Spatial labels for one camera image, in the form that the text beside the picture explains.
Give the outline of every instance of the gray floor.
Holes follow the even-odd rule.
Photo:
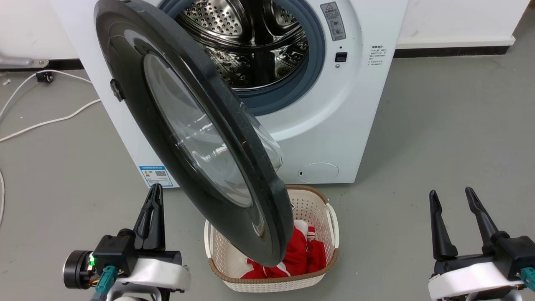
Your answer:
[[[228,289],[208,267],[204,218],[182,191],[166,191],[167,246],[182,251],[193,276],[191,291],[172,299],[429,300],[431,189],[461,254],[481,246],[465,186],[499,228],[535,239],[534,29],[530,11],[504,56],[393,62],[356,183],[318,186],[337,211],[341,252],[312,288],[276,295]],[[0,77],[11,79],[0,86],[0,106],[26,76]],[[57,76],[49,86],[31,81],[18,97],[0,137],[66,116],[97,95]],[[0,143],[0,168],[7,185],[1,299],[88,300],[90,291],[63,287],[66,256],[132,227],[147,192],[104,108]]]

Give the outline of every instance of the white cable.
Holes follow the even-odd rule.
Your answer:
[[[13,99],[13,97],[15,96],[15,94],[20,90],[20,88],[27,82],[29,81],[30,79],[32,79],[36,74],[38,73],[43,73],[43,72],[56,72],[56,73],[61,73],[61,74],[64,74],[66,76],[70,76],[70,77],[73,77],[73,78],[77,78],[77,79],[81,79],[83,81],[86,81],[90,84],[92,84],[92,82],[90,80],[87,80],[85,78],[82,78],[82,77],[78,77],[78,76],[74,76],[72,74],[68,74],[68,73],[65,73],[65,72],[62,72],[62,71],[57,71],[57,70],[42,70],[42,71],[39,71],[39,72],[35,72],[34,74],[32,74],[30,77],[28,77],[27,79],[25,79],[22,84],[20,84],[20,86],[17,87],[17,89],[15,89],[15,92],[13,92],[13,94],[11,95],[11,97],[7,100],[7,102],[5,103],[4,107],[2,108],[2,111],[0,111],[0,122],[2,121],[2,117],[3,117],[3,114],[5,112],[7,112],[7,105],[10,103],[10,101]],[[100,99],[97,99],[97,100],[93,100],[91,101],[90,103],[86,104],[85,106],[81,107],[80,109],[78,109],[76,112],[70,114],[69,116],[66,116],[66,117],[62,117],[62,118],[58,118],[58,119],[54,119],[54,120],[50,120],[50,121],[46,121],[46,122],[42,122],[40,124],[36,124],[36,125],[32,125],[22,131],[18,131],[14,134],[11,134],[7,137],[4,137],[2,139],[0,139],[0,142],[3,142],[3,141],[6,141],[10,138],[13,138],[13,137],[16,137],[20,134],[23,134],[23,133],[26,133],[27,131],[30,131],[30,130],[33,130],[35,129],[36,127],[40,127],[40,126],[43,126],[43,125],[47,125],[47,124],[51,124],[51,123],[54,123],[54,122],[58,122],[58,121],[63,121],[63,120],[67,120],[67,119],[70,119],[76,115],[78,115],[78,113],[82,112],[83,110],[85,110],[86,108],[88,108],[89,106],[91,106],[92,104],[95,104],[97,102],[101,101]],[[4,220],[4,208],[5,208],[5,181],[4,181],[4,176],[2,175],[2,171],[0,170],[0,184],[1,184],[1,187],[2,187],[2,199],[0,200],[0,226],[2,226],[2,221]]]
[[[32,74],[31,76],[29,76],[27,79],[25,79],[22,84],[20,84],[20,86],[17,87],[17,89],[15,89],[15,92],[13,92],[13,94],[11,95],[11,97],[7,100],[7,102],[5,103],[4,107],[2,108],[2,111],[0,111],[0,122],[2,121],[2,118],[4,117],[4,113],[7,113],[7,106],[9,105],[9,103],[11,102],[11,100],[13,99],[13,97],[15,96],[15,94],[17,92],[19,92],[20,88],[29,80],[31,80],[34,76],[36,76],[38,73],[43,73],[43,72],[57,72],[57,73],[61,73],[61,74],[64,74],[66,76],[70,76],[70,77],[73,77],[73,78],[77,78],[77,79],[81,79],[83,81],[86,81],[90,84],[92,84],[92,82],[90,80],[87,80],[83,77],[78,77],[78,76],[74,76],[72,74],[68,74],[68,73],[65,73],[65,72],[62,72],[62,71],[57,71],[57,70],[42,70],[42,71],[39,71],[39,72],[35,72],[34,74]]]
[[[2,183],[2,203],[0,204],[0,226],[2,225],[2,221],[4,220],[4,207],[5,207],[5,182],[4,182],[4,176],[2,176],[2,172],[0,171],[0,182]]]
[[[7,136],[7,137],[4,137],[4,138],[0,139],[0,142],[4,142],[4,141],[6,141],[6,140],[8,140],[8,139],[10,139],[10,138],[13,138],[13,137],[15,137],[15,136],[18,136],[18,135],[22,134],[22,133],[26,133],[27,131],[33,130],[33,129],[36,128],[36,127],[40,127],[40,126],[47,125],[47,124],[51,124],[51,123],[54,123],[54,122],[58,122],[58,121],[63,121],[63,120],[70,119],[70,118],[72,118],[72,117],[78,115],[78,113],[80,113],[80,112],[82,112],[83,110],[85,110],[88,106],[90,106],[90,105],[92,105],[92,104],[95,104],[95,103],[97,103],[97,102],[100,102],[100,99],[91,101],[90,103],[88,103],[88,104],[86,104],[85,106],[81,107],[80,109],[78,109],[78,111],[76,111],[76,112],[70,114],[69,116],[62,117],[62,118],[58,118],[58,119],[54,119],[54,120],[50,120],[50,121],[46,121],[46,122],[42,122],[42,123],[39,123],[39,124],[36,124],[36,125],[32,125],[32,126],[28,127],[27,129],[24,129],[24,130],[22,130],[22,131],[18,131],[18,132],[14,133],[14,134],[11,134],[11,135],[9,135],[9,136]]]

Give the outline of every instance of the blue connector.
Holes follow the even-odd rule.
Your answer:
[[[535,269],[524,268],[520,271],[520,280],[524,282],[527,288],[535,291]]]
[[[106,297],[110,289],[117,280],[119,274],[118,269],[114,266],[107,266],[104,268],[100,280],[95,287],[96,292],[93,294],[91,301],[106,301]]]

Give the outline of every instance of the stainless steel drum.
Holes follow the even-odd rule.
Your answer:
[[[270,0],[197,0],[175,20],[201,44],[235,90],[281,81],[308,52],[299,22]]]

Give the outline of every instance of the white laundry basket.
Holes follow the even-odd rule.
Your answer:
[[[239,292],[277,292],[310,287],[318,283],[338,258],[338,220],[327,198],[318,190],[302,185],[287,185],[295,206],[295,220],[303,220],[316,228],[316,239],[325,244],[327,266],[315,273],[275,279],[241,279],[248,269],[246,257],[206,221],[204,246],[212,271],[225,284]]]

